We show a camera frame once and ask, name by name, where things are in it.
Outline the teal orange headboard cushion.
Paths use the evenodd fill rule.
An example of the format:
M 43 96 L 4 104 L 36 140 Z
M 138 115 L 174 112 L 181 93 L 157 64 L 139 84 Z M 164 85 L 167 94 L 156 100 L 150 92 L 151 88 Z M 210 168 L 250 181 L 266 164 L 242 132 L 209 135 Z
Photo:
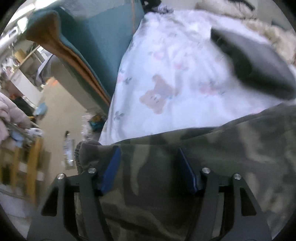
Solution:
M 56 1 L 35 11 L 25 35 L 74 75 L 69 84 L 108 113 L 121 58 L 144 17 L 140 1 Z

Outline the cream patterned duvet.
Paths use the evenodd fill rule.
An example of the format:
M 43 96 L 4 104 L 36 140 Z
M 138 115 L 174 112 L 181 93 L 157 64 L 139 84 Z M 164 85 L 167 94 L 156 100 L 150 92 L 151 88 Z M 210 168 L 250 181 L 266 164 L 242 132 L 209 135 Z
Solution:
M 240 19 L 246 27 L 266 37 L 283 59 L 295 65 L 295 33 L 260 20 L 248 1 L 198 1 L 195 9 Z

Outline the folded dark grey garment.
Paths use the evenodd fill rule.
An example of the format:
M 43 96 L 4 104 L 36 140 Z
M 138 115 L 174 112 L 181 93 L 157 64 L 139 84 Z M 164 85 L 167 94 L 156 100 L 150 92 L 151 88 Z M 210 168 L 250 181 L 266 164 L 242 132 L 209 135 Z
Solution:
M 211 40 L 230 57 L 235 75 L 245 85 L 280 99 L 295 99 L 295 77 L 271 46 L 215 28 Z

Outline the camouflage green pants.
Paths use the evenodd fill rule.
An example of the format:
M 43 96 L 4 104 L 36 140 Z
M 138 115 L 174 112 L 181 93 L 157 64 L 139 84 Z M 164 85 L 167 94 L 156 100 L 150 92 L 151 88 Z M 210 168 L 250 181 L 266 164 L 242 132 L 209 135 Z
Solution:
M 217 128 L 80 142 L 79 173 L 102 173 L 116 151 L 98 198 L 114 240 L 224 240 L 235 229 L 295 240 L 293 105 Z

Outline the white floral bed sheet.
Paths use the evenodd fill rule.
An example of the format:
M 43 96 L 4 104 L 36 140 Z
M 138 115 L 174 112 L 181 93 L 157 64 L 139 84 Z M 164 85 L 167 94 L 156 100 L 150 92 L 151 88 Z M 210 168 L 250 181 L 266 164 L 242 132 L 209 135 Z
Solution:
M 213 28 L 268 42 L 240 20 L 208 11 L 144 15 L 121 60 L 100 144 L 221 126 L 283 103 L 239 81 L 210 38 Z

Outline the plastic bottle on floor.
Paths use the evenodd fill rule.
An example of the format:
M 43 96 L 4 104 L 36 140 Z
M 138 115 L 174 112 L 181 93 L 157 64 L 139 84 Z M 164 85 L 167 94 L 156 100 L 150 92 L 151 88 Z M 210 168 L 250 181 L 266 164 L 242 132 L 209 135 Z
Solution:
M 66 170 L 75 168 L 74 147 L 75 140 L 71 138 L 70 132 L 66 131 L 63 142 L 64 166 Z

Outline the wooden yellow chair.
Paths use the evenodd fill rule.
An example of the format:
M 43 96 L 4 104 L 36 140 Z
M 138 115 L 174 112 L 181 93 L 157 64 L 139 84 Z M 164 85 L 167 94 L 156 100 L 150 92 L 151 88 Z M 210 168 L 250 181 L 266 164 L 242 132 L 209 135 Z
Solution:
M 14 140 L 1 144 L 1 184 L 8 187 L 1 190 L 10 196 L 37 203 L 37 185 L 44 180 L 39 170 L 43 154 L 43 138 L 25 141 L 19 147 Z

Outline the pink garment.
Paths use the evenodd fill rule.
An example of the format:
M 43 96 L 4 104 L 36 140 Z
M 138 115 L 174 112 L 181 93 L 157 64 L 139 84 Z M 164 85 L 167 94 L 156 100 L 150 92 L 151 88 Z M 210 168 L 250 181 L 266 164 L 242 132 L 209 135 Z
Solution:
M 14 123 L 20 128 L 30 128 L 30 118 L 19 109 L 7 96 L 1 93 L 1 142 L 4 141 L 8 136 L 9 132 L 6 128 L 3 120 L 8 123 Z

